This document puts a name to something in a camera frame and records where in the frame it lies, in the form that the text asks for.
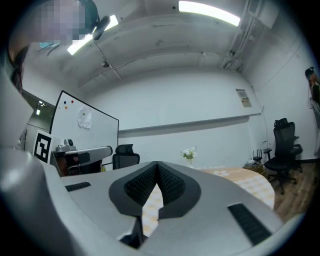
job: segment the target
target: black office chair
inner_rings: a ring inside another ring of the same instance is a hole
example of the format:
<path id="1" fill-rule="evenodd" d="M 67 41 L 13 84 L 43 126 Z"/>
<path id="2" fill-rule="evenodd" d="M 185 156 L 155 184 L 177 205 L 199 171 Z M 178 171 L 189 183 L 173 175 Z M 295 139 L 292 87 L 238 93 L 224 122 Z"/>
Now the black office chair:
<path id="1" fill-rule="evenodd" d="M 140 163 L 140 156 L 134 153 L 132 147 L 133 144 L 124 144 L 116 147 L 115 154 L 112 157 L 113 170 Z"/>
<path id="2" fill-rule="evenodd" d="M 275 171 L 276 174 L 268 175 L 268 178 L 274 177 L 269 182 L 279 181 L 282 189 L 281 195 L 285 194 L 283 183 L 287 180 L 294 181 L 295 178 L 289 177 L 289 170 L 297 166 L 296 155 L 302 152 L 302 147 L 295 143 L 295 123 L 287 122 L 287 119 L 281 119 L 274 123 L 273 129 L 275 137 L 275 157 L 270 157 L 270 148 L 265 149 L 263 152 L 268 154 L 268 161 L 264 164 L 269 170 Z"/>

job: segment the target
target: rectangular light fixture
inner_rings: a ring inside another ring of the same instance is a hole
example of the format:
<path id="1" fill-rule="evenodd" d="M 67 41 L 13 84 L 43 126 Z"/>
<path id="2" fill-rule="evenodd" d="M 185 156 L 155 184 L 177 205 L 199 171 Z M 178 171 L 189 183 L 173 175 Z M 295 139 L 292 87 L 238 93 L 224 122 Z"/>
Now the rectangular light fixture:
<path id="1" fill-rule="evenodd" d="M 179 11 L 211 16 L 238 26 L 240 18 L 219 8 L 198 2 L 179 1 Z"/>
<path id="2" fill-rule="evenodd" d="M 119 22 L 116 18 L 115 15 L 110 16 L 110 23 L 109 25 L 105 28 L 104 31 L 118 25 Z M 67 51 L 71 54 L 74 55 L 76 51 L 78 51 L 82 46 L 84 46 L 86 43 L 88 43 L 92 39 L 92 34 L 87 34 L 83 39 L 75 41 L 73 44 L 69 46 Z"/>

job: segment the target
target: white vase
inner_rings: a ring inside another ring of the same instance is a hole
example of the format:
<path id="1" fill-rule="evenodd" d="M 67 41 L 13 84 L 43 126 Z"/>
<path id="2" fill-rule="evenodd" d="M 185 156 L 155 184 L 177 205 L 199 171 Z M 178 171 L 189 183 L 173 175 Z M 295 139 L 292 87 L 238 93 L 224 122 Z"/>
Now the white vase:
<path id="1" fill-rule="evenodd" d="M 192 166 L 192 158 L 191 159 L 186 159 L 186 163 L 187 163 L 187 167 L 189 167 L 189 168 L 193 168 L 193 166 Z"/>

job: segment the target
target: round table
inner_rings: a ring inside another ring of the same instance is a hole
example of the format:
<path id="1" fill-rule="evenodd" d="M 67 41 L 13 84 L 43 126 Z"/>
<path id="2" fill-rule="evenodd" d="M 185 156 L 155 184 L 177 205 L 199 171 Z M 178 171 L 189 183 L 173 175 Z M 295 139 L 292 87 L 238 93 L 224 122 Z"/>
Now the round table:
<path id="1" fill-rule="evenodd" d="M 243 168 L 198 169 L 200 172 L 226 178 L 274 208 L 275 191 L 265 177 L 252 170 Z M 143 234 L 149 237 L 158 226 L 159 209 L 164 206 L 161 191 L 156 185 L 142 208 Z"/>

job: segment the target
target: bouquet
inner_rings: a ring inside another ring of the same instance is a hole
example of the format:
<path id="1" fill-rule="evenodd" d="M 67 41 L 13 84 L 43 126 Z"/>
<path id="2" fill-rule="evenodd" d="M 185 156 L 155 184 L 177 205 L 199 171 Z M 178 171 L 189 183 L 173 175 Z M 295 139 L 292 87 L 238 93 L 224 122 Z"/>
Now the bouquet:
<path id="1" fill-rule="evenodd" d="M 181 151 L 181 155 L 186 159 L 194 159 L 197 156 L 197 147 L 191 147 Z"/>

